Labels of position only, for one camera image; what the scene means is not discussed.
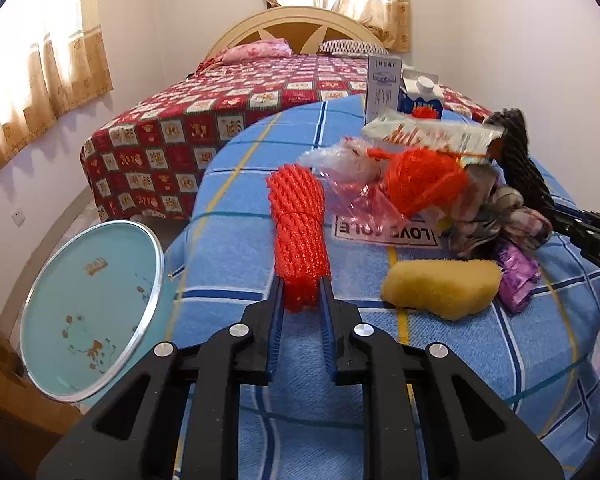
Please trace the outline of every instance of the red patterned bedspread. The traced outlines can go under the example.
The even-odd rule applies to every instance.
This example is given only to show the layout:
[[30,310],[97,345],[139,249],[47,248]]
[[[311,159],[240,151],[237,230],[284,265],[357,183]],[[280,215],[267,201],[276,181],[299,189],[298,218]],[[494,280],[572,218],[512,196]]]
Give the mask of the red patterned bedspread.
[[[365,59],[311,55],[221,66],[176,83],[84,143],[80,161],[100,219],[188,218],[205,168],[245,127],[286,108],[365,90]],[[489,114],[444,91],[449,109],[480,122]]]

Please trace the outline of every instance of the yellow sponge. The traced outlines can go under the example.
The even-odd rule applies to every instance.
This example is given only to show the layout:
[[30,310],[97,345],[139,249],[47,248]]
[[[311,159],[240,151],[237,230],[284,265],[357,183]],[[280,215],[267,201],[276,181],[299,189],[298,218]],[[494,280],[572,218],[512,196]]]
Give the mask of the yellow sponge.
[[489,260],[403,260],[389,270],[380,296],[395,306],[456,321],[490,305],[500,276],[500,267]]

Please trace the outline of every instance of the white box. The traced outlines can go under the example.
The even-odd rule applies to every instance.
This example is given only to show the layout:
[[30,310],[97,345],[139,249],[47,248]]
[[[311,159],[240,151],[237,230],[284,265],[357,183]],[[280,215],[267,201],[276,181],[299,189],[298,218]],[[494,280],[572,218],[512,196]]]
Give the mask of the white box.
[[398,109],[402,76],[402,59],[398,56],[369,54],[366,74],[365,124],[373,121],[381,110]]
[[411,68],[402,71],[402,95],[398,109],[403,114],[413,114],[419,107],[430,108],[435,112],[435,117],[428,119],[441,119],[445,107],[445,95],[438,84],[438,76],[419,72]]

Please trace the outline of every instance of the white wall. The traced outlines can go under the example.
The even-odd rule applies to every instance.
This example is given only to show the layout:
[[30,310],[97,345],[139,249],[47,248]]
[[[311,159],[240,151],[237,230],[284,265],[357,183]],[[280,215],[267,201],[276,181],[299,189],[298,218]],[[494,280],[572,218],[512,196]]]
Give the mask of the white wall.
[[263,0],[154,0],[157,37],[167,84],[195,72],[214,43]]
[[411,0],[411,51],[402,58],[424,72],[438,74],[450,86],[458,82],[457,0]]
[[[0,171],[0,313],[33,250],[87,185],[84,140],[164,87],[152,0],[99,0],[99,7],[114,91],[63,117]],[[20,228],[11,220],[17,207],[26,216]]]
[[583,208],[600,211],[600,8],[594,0],[458,0],[453,85],[520,108],[531,151]]
[[[193,72],[208,50],[230,28],[265,10],[263,0],[154,0],[162,68],[167,84]],[[449,44],[459,22],[449,9],[456,0],[411,0],[413,44],[404,59],[423,70],[456,77]]]

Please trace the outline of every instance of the red rope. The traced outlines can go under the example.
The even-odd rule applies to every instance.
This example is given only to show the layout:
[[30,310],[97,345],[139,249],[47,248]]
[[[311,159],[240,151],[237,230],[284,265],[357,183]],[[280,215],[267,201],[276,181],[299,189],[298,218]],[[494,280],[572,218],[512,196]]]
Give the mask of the red rope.
[[285,164],[268,176],[271,217],[276,224],[276,274],[285,283],[288,310],[316,306],[318,279],[330,276],[322,235],[324,191],[307,168]]
[[386,195],[400,214],[411,218],[430,205],[445,207],[468,185],[469,177],[451,156],[428,148],[387,153],[377,148],[368,156],[389,159],[384,173]]

